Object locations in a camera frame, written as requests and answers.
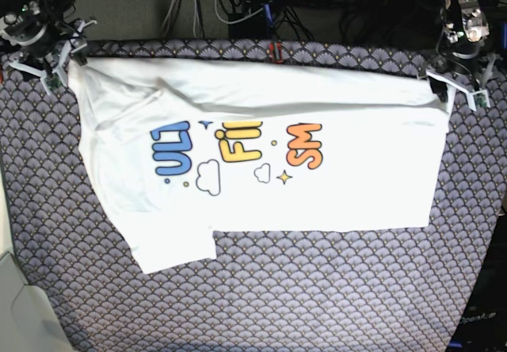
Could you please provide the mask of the red table clamp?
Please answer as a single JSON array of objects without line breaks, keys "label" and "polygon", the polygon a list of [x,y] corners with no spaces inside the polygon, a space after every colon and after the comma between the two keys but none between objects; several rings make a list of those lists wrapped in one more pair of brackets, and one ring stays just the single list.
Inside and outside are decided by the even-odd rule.
[{"label": "red table clamp", "polygon": [[283,48],[279,41],[273,41],[269,44],[269,55],[272,63],[283,63]]}]

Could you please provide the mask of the white printed T-shirt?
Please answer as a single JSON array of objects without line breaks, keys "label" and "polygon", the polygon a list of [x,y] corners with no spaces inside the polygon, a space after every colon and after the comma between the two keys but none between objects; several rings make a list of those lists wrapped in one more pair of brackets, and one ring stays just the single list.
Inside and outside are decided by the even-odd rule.
[{"label": "white printed T-shirt", "polygon": [[427,82],[116,58],[68,78],[91,185],[146,274],[214,258],[216,231],[429,223],[451,106]]}]

